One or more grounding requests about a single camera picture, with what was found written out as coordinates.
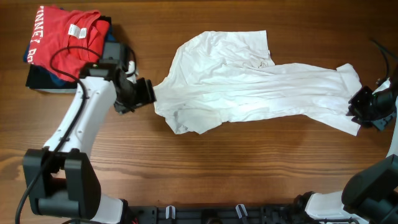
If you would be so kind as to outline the white t-shirt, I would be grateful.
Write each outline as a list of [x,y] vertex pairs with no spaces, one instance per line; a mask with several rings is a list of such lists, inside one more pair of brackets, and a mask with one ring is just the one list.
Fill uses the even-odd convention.
[[154,108],[175,134],[305,115],[356,135],[348,102],[360,88],[350,64],[275,64],[264,30],[205,31],[177,49],[169,74],[154,88]]

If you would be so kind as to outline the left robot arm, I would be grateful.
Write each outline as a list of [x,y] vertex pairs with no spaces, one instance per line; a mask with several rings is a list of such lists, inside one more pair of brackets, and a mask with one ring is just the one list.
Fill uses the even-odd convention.
[[126,114],[155,102],[152,83],[137,78],[133,49],[118,42],[105,43],[95,61],[79,67],[73,81],[76,93],[58,129],[43,148],[24,155],[27,188],[14,221],[20,222],[29,203],[34,214],[67,223],[137,223],[126,200],[102,193],[89,156],[109,109]]

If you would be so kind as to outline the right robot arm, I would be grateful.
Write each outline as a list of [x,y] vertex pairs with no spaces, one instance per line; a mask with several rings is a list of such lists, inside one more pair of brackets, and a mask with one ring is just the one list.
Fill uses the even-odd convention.
[[[362,87],[349,101],[348,115],[382,131],[397,121],[397,73]],[[397,223],[397,133],[385,159],[358,172],[339,192],[311,194],[304,208],[314,223]]]

